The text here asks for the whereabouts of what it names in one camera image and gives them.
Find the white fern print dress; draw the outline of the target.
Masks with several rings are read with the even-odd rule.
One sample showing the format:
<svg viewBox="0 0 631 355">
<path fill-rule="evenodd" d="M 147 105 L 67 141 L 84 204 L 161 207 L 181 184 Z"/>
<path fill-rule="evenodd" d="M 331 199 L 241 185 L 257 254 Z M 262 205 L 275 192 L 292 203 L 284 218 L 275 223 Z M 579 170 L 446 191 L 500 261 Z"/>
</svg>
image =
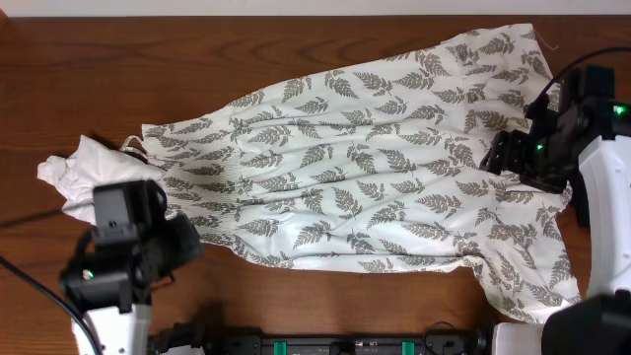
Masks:
<svg viewBox="0 0 631 355">
<path fill-rule="evenodd" d="M 530 24 L 480 29 L 146 124 L 170 213 L 269 267 L 472 270 L 502 314 L 542 323 L 581 299 L 556 223 L 569 191 L 479 168 L 494 136 L 557 98 Z"/>
</svg>

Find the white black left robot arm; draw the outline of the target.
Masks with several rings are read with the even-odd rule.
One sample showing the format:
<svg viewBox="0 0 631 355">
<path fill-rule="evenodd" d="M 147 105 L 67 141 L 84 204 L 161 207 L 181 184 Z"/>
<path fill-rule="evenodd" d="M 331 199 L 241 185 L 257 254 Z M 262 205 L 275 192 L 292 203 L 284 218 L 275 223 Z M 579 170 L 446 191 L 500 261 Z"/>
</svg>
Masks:
<svg viewBox="0 0 631 355">
<path fill-rule="evenodd" d="M 167 196 L 153 180 L 97 186 L 95 227 L 60 274 L 83 354 L 145 354 L 155 284 L 203 253 L 182 213 L 166 216 Z"/>
</svg>

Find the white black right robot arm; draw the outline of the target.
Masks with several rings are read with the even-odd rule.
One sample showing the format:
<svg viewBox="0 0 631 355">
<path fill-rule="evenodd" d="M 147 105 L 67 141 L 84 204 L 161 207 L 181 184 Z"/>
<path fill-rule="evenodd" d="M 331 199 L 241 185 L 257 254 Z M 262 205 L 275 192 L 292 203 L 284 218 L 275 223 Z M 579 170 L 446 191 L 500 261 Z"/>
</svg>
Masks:
<svg viewBox="0 0 631 355">
<path fill-rule="evenodd" d="M 558 193 L 571 183 L 589 211 L 592 266 L 586 300 L 543 325 L 499 323 L 494 354 L 607 355 L 630 351 L 630 106 L 614 72 L 587 66 L 562 81 L 559 108 L 541 94 L 526 107 L 528 132 L 501 131 L 480 168 L 515 173 Z"/>
</svg>

